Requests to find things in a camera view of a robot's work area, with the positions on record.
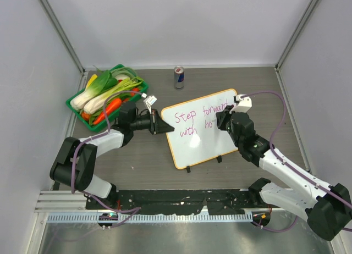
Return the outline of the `whiteboard with orange frame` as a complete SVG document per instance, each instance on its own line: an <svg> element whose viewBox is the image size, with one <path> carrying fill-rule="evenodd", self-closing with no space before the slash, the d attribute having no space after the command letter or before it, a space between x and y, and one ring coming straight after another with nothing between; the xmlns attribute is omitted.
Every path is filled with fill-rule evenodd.
<svg viewBox="0 0 352 254"><path fill-rule="evenodd" d="M166 136L177 169L238 150L228 133L217 128L216 119L235 95L235 89L227 89L162 109L161 118L174 128Z"/></svg>

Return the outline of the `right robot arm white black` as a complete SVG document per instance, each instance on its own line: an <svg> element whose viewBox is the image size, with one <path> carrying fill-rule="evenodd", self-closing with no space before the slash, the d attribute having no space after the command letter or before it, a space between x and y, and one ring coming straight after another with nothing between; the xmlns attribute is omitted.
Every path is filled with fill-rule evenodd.
<svg viewBox="0 0 352 254"><path fill-rule="evenodd" d="M247 113L231 112L231 106L216 114L217 128L226 131L241 156L273 174L289 190L260 178L249 187L254 207L265 203L280 207L304 220L324 240L331 241L351 222L351 198L342 184L330 185L291 162L279 149L258 135Z"/></svg>

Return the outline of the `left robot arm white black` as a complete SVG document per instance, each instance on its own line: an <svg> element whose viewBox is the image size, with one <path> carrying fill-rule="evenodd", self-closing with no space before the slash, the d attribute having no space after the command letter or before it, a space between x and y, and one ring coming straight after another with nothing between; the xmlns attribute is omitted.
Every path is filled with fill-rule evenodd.
<svg viewBox="0 0 352 254"><path fill-rule="evenodd" d="M153 109L138 113L134 102L122 104L117 122L110 131L85 139L66 138L56 156L49 177L60 184L98 198L104 209L112 209L118 201L115 185L94 174L96 158L126 146L137 130L148 130L152 135L173 132L174 127L165 122Z"/></svg>

